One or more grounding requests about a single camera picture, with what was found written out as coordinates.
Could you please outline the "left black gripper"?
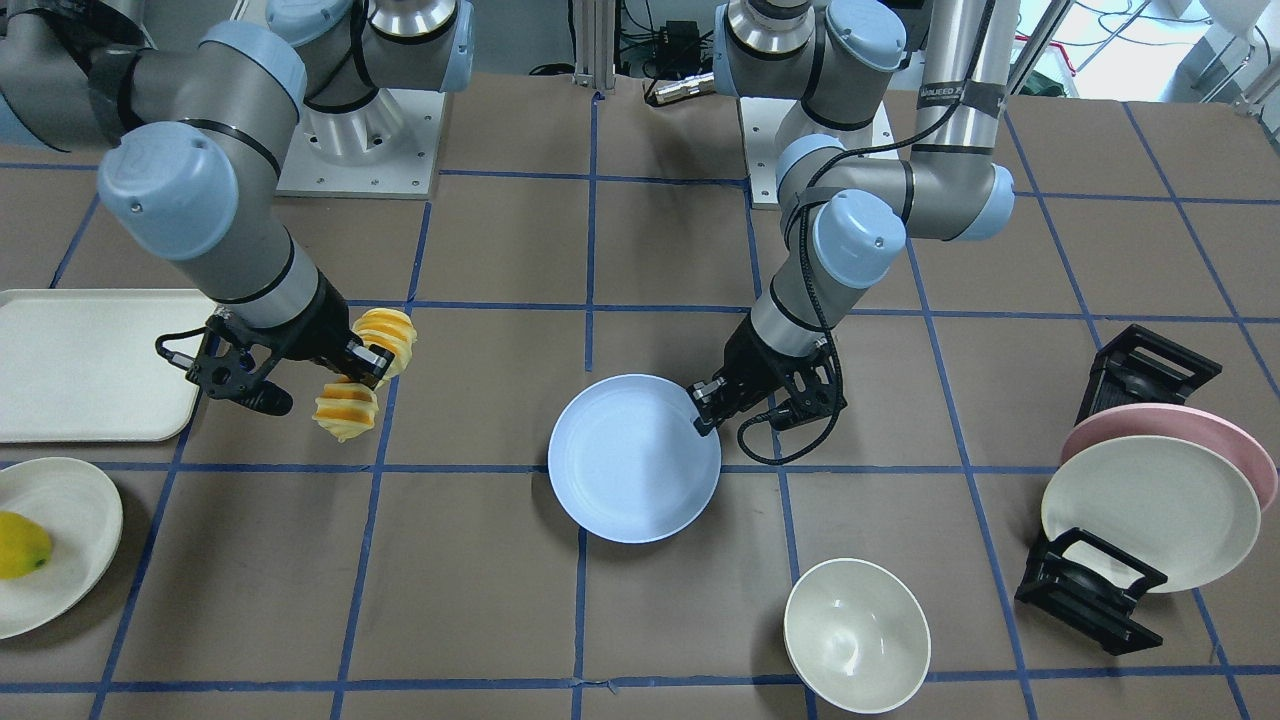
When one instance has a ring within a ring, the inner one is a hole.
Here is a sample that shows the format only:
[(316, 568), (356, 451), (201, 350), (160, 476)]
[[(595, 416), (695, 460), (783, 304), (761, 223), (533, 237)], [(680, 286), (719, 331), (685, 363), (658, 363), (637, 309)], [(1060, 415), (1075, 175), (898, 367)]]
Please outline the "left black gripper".
[(698, 411), (692, 420), (707, 437), (726, 420), (756, 406), (765, 396), (783, 389), (788, 396), (768, 420), (776, 430), (787, 430), (836, 414), (833, 350), (820, 341), (799, 357), (773, 350), (744, 319), (724, 346), (719, 375), (687, 387)]

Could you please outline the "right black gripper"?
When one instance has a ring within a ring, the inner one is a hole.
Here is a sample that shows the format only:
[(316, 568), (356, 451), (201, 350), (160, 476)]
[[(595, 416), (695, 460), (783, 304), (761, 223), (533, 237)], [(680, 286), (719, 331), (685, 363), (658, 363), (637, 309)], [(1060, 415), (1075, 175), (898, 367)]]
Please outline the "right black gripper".
[(232, 310), (219, 307), (205, 323), (198, 352), (186, 360), (186, 379), (211, 398), (283, 416), (292, 410), (293, 400), (268, 379), (283, 360), (315, 363), (375, 389), (396, 355), (356, 340), (346, 299), (333, 286), (320, 284), (298, 316), (273, 328), (253, 328)]

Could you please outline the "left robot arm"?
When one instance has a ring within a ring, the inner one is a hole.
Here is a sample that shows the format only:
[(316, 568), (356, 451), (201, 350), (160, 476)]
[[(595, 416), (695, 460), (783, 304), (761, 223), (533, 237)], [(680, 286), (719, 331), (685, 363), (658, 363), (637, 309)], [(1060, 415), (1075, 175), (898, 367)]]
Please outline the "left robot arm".
[(730, 1), (717, 10), (716, 90), (794, 101), (774, 165), (788, 256), (689, 388), (708, 436), (783, 391), (765, 414), (777, 430), (845, 407), (835, 328), (884, 278), (908, 240), (973, 241), (1012, 214), (1011, 173), (993, 163), (1006, 104), (1015, 1), (936, 1), (908, 155), (847, 149), (867, 133), (908, 29), (881, 1)]

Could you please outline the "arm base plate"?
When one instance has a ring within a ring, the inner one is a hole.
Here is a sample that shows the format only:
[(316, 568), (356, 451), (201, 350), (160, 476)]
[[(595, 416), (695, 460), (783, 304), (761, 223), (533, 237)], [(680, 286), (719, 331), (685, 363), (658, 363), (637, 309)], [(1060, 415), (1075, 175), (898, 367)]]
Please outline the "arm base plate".
[(353, 111), (305, 108), (276, 195), (429, 199), (449, 99), (448, 94), (383, 88)]
[(895, 141), (884, 104), (877, 108), (869, 126), (851, 132), (814, 126), (791, 99), (740, 97), (737, 105), (751, 206), (758, 210), (778, 208), (776, 164), (785, 146), (795, 138), (826, 133), (838, 138), (846, 149), (878, 147)]

